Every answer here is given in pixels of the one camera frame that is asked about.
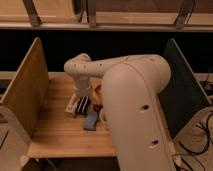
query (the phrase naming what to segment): cable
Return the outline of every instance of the cable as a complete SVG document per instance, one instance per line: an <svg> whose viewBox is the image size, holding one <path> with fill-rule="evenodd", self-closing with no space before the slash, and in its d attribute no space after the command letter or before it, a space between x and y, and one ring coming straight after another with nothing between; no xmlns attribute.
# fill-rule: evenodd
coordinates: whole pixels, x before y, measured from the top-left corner
<svg viewBox="0 0 213 171"><path fill-rule="evenodd" d="M205 168L205 166L203 165L203 163L202 163L200 160L198 160L197 157L195 157L195 156L193 156L193 155L192 155L192 157L200 164L200 166L203 168L203 171L205 171L206 168Z"/></svg>
<svg viewBox="0 0 213 171"><path fill-rule="evenodd" d="M195 155L193 154L189 154L189 153L180 153L180 154L175 154L175 156L191 156L194 158L194 160L196 160L196 162L203 168L203 171L205 171L205 166L203 165L203 163L197 158L195 157Z"/></svg>
<svg viewBox="0 0 213 171"><path fill-rule="evenodd" d="M202 129L205 131L206 136L207 136L207 142L205 144L205 146L203 147L203 149L201 151L192 151L190 149L188 149L185 145L183 145L183 143L181 141L179 141L179 145L185 150L187 151L189 154L193 154L193 155L200 155L205 153L208 149L209 149L209 145L210 145L210 131L201 123L199 122L200 125L197 125L198 128Z"/></svg>
<svg viewBox="0 0 213 171"><path fill-rule="evenodd" d="M183 158L181 158L181 161L189 168L190 171L194 171L192 167L189 165L189 163L186 162Z"/></svg>
<svg viewBox="0 0 213 171"><path fill-rule="evenodd" d="M210 127L209 127L209 122L210 122L210 119L213 117L213 111L210 111L210 114L208 115L207 119L206 119L206 122L199 122L198 125L196 125L196 127L202 129L205 134L206 134L206 137L207 137L207 142L205 144L205 146L203 147L203 149L199 152L195 152L195 151L192 151L188 148L186 148L182 142L179 141L179 144L180 146L187 152L187 154L179 154L179 155L189 155L189 156L192 156L199 164L200 166L203 168L203 170L205 171L205 166L203 165L203 163L198 160L196 158L196 155L200 155L200 154L203 154L205 153L208 149L209 149L209 146L210 146L210 142L211 144L213 145L213 140L212 140L212 137L211 137L211 132L210 132Z"/></svg>

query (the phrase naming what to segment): dark panel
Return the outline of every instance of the dark panel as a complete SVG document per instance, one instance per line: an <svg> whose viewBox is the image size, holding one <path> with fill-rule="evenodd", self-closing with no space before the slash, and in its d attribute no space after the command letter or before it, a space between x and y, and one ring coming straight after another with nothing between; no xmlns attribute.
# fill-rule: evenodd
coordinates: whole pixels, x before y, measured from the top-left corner
<svg viewBox="0 0 213 171"><path fill-rule="evenodd" d="M194 114L210 102L174 40L168 41L163 57L170 65L171 80L159 99L174 138Z"/></svg>

